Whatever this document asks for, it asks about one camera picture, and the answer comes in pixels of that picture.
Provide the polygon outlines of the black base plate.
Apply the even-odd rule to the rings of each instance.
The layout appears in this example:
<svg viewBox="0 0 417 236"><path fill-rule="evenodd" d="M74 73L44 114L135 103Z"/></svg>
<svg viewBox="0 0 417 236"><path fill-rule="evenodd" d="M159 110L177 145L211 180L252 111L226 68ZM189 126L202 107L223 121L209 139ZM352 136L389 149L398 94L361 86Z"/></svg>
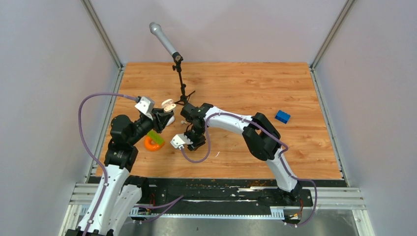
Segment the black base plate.
<svg viewBox="0 0 417 236"><path fill-rule="evenodd" d="M297 212L312 207L312 191L297 188L292 194L273 179L148 178L139 205L161 206L178 199L171 214L267 215L270 207L292 207Z"/></svg>

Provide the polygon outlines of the green block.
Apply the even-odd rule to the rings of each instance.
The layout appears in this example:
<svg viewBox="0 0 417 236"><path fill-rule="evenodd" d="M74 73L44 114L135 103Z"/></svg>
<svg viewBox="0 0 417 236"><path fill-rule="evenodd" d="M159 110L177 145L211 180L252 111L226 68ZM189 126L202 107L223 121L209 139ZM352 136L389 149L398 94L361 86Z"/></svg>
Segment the green block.
<svg viewBox="0 0 417 236"><path fill-rule="evenodd" d="M165 143L164 139L154 130L148 132L147 136L150 137L151 140L158 145L162 145L163 143Z"/></svg>

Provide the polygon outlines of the white earbud charging case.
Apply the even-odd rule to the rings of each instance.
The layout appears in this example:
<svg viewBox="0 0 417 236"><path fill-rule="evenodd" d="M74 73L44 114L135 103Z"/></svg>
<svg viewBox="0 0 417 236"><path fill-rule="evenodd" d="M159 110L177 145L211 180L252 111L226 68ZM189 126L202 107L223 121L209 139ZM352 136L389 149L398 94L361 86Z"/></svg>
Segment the white earbud charging case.
<svg viewBox="0 0 417 236"><path fill-rule="evenodd" d="M174 116L170 117L170 119L168 120L166 126L171 125L174 121L175 121L175 117Z"/></svg>

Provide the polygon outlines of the grey microphone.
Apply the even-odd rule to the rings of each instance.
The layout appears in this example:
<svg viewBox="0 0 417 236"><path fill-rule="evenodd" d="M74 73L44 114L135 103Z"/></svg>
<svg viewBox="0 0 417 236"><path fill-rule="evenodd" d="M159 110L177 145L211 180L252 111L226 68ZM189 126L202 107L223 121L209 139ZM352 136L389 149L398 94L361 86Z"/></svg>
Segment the grey microphone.
<svg viewBox="0 0 417 236"><path fill-rule="evenodd" d="M159 40L159 42L164 46L164 48L174 60L176 60L176 57L180 56L179 52L175 49L173 44L163 32L162 27L158 23L151 22L149 25L149 30L151 34L153 34Z"/></svg>

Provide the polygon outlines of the blue object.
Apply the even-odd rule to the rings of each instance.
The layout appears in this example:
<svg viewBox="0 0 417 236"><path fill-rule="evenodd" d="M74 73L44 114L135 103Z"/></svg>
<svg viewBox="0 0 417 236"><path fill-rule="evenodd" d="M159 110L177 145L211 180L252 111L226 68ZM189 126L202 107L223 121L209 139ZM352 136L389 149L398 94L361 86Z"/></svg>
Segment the blue object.
<svg viewBox="0 0 417 236"><path fill-rule="evenodd" d="M284 123L284 124L287 124L289 122L290 118L291 118L291 115L282 111L282 110L279 110L275 115L275 119Z"/></svg>

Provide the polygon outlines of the black tripod microphone stand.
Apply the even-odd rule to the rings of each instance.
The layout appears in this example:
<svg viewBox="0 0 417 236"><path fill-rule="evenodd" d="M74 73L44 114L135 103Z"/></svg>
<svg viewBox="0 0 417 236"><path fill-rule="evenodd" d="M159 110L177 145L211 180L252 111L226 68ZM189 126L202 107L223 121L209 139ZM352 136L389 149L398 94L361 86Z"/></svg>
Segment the black tripod microphone stand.
<svg viewBox="0 0 417 236"><path fill-rule="evenodd" d="M175 104L184 106L185 104L189 102L191 95L193 95L196 91L194 90L188 95L186 95L186 92L185 92L186 84L183 82L182 74L181 74L182 72L181 63L183 61L183 57L180 55L179 52L174 52L172 54L172 58L174 61L174 65L172 65L172 69L173 71L176 71L178 73L179 82L180 82L180 92L181 92L180 99L177 102L175 102Z"/></svg>

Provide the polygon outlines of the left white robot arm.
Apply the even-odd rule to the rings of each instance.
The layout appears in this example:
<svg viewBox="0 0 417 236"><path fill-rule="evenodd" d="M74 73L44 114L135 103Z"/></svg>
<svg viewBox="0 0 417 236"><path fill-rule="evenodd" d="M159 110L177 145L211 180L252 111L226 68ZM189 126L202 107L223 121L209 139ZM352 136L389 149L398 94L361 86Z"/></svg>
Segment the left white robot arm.
<svg viewBox="0 0 417 236"><path fill-rule="evenodd" d="M161 133L173 116L173 111L153 108L136 121L126 115L112 119L99 186L85 216L76 228L66 231L67 236L119 235L134 205L150 199L148 179L130 174L138 155L135 144L152 130Z"/></svg>

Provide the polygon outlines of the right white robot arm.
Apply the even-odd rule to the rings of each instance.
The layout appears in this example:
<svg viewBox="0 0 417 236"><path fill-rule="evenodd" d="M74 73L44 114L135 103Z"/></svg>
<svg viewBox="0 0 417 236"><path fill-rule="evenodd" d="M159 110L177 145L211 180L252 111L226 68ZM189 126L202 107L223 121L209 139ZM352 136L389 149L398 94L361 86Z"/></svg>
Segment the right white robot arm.
<svg viewBox="0 0 417 236"><path fill-rule="evenodd" d="M184 151L194 151L204 144L210 145L208 128L220 128L241 135L252 156L266 162L281 191L281 199L287 205L300 200L302 184L288 165L284 152L288 146L280 139L280 133L262 113L253 116L239 115L224 111L212 104L204 103L195 107L190 103L181 110L190 130L175 135L171 145Z"/></svg>

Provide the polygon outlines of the small beige charging case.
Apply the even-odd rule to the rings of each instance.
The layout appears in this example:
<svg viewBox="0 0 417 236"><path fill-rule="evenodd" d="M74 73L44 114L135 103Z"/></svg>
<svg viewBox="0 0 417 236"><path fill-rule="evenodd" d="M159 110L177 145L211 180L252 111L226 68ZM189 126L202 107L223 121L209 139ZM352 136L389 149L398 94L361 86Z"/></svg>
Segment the small beige charging case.
<svg viewBox="0 0 417 236"><path fill-rule="evenodd" d="M164 112L171 112L176 108L176 104L173 99L167 99L161 103Z"/></svg>

